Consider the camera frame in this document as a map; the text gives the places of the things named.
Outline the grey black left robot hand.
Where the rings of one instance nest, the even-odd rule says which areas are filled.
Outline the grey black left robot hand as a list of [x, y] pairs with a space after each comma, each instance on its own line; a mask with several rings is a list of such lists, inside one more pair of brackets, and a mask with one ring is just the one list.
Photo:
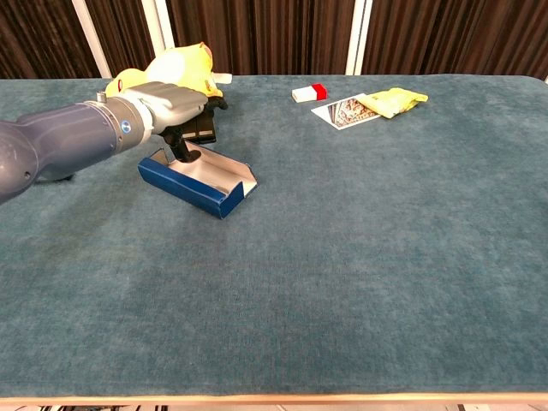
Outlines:
[[207, 97], [194, 89], [159, 81], [127, 88], [122, 96], [136, 98], [145, 105], [152, 115], [152, 133], [162, 136], [175, 158], [183, 163], [200, 157], [197, 150], [188, 150], [183, 137], [185, 124], [204, 112], [213, 116], [215, 108], [228, 108], [224, 97]]

